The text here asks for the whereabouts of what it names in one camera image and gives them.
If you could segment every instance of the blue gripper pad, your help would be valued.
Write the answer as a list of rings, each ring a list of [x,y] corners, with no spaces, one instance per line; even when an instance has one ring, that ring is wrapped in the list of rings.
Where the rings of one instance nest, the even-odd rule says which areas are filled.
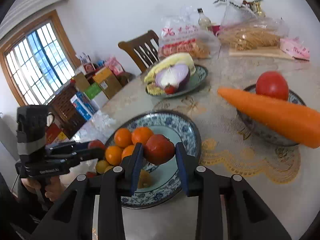
[[[182,190],[189,195],[189,181],[188,181],[188,173],[186,170],[186,157],[187,152],[183,146],[182,142],[178,142],[176,144],[176,161],[178,166],[178,177],[181,181]]]
[[[131,163],[131,161],[134,161],[133,169],[131,172],[131,187],[130,187],[131,195],[134,194],[134,192],[137,190],[137,187],[138,187],[140,171],[142,168],[142,160],[143,160],[143,145],[141,143],[137,143],[133,150],[130,163],[129,163],[129,165],[131,165],[133,164]]]

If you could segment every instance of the wooden window frame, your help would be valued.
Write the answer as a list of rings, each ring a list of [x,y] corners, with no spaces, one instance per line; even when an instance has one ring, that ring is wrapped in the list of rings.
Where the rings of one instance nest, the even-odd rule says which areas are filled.
[[[58,38],[61,41],[61,44],[67,53],[68,57],[71,60],[71,63],[75,66],[75,68],[79,67],[81,65],[80,60],[76,57],[76,52],[73,49],[66,32],[63,29],[63,26],[61,24],[61,21],[59,19],[59,16],[57,14],[56,10],[50,11],[38,19],[34,20],[33,22],[29,23],[27,26],[23,27],[21,30],[19,30],[16,34],[14,34],[2,47],[0,47],[0,64],[2,67],[3,74],[5,76],[5,79],[10,87],[11,92],[13,93],[15,99],[17,100],[18,104],[20,106],[27,105],[27,102],[25,101],[23,95],[20,93],[20,90],[17,86],[17,84],[13,81],[12,77],[9,73],[9,64],[7,62],[5,54],[8,53],[13,47],[20,42],[20,40],[29,32],[31,32],[33,29],[35,29],[37,26],[39,26],[41,23],[44,23],[46,21],[51,21],[56,33],[58,35]]]

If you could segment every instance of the blue box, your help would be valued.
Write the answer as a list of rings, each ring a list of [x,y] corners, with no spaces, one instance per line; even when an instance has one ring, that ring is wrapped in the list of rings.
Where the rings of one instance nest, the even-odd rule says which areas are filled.
[[[90,105],[87,98],[81,92],[77,92],[71,99],[70,102],[76,108],[76,110],[81,114],[81,116],[86,120],[90,120],[90,118],[95,113],[95,110]]]

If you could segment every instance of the chair backrest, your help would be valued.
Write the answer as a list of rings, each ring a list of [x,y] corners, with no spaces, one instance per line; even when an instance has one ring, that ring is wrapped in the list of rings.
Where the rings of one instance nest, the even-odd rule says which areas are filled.
[[[144,72],[148,67],[159,60],[158,52],[151,43],[152,39],[155,40],[156,44],[159,46],[159,37],[152,30],[133,40],[121,41],[118,43],[119,48],[129,54],[138,65],[141,72]]]

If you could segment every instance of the green plate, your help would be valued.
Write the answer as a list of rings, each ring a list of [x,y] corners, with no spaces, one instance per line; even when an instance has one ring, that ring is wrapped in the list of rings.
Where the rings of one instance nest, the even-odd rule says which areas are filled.
[[[208,70],[204,66],[195,64],[195,67],[196,67],[196,72],[190,77],[189,82],[186,84],[183,90],[170,95],[163,94],[163,95],[154,96],[148,93],[148,90],[146,87],[146,93],[155,98],[173,98],[173,97],[178,97],[188,92],[191,92],[192,90],[200,86],[208,75]]]

